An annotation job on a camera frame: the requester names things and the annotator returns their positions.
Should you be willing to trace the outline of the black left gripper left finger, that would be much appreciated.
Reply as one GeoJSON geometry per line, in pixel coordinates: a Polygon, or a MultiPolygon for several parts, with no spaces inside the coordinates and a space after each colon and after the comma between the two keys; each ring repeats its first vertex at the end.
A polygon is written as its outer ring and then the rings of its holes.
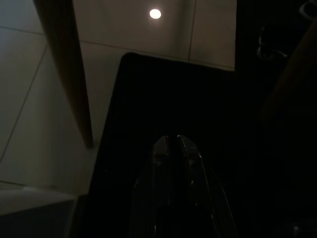
{"type": "Polygon", "coordinates": [[[165,238],[169,214],[166,136],[153,146],[136,180],[132,196],[132,238],[165,238]]]}

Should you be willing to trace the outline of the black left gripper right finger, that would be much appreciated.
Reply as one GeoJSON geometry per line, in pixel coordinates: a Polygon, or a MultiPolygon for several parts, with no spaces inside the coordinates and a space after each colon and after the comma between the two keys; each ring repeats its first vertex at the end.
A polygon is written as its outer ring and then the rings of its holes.
{"type": "Polygon", "coordinates": [[[183,135],[172,137],[172,189],[173,238],[238,238],[222,184],[183,135]]]}

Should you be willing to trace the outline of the black smooth floor mat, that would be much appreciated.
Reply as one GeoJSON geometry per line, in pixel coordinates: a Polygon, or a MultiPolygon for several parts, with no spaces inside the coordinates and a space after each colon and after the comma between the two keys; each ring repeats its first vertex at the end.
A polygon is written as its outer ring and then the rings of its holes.
{"type": "Polygon", "coordinates": [[[233,73],[125,54],[112,92],[79,238],[127,238],[132,190],[154,143],[192,139],[207,162],[222,159],[233,73]]]}

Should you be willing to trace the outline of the tapered wooden table leg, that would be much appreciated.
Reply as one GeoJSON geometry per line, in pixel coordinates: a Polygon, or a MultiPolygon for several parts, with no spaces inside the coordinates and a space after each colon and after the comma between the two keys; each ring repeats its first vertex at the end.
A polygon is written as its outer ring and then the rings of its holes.
{"type": "Polygon", "coordinates": [[[33,0],[33,3],[84,144],[92,148],[89,100],[73,0],[33,0]]]}
{"type": "Polygon", "coordinates": [[[317,61],[317,18],[310,25],[285,69],[281,73],[273,92],[266,98],[259,113],[259,120],[267,123],[287,101],[292,92],[304,81],[317,61]]]}

